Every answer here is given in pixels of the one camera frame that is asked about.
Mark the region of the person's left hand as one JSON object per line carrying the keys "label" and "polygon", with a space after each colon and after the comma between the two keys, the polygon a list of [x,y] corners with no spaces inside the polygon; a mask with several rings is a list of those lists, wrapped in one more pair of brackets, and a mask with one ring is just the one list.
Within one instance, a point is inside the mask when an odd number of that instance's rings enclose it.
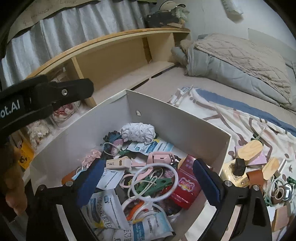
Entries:
{"label": "person's left hand", "polygon": [[23,172],[18,161],[20,151],[10,143],[1,146],[1,199],[17,216],[27,208]]}

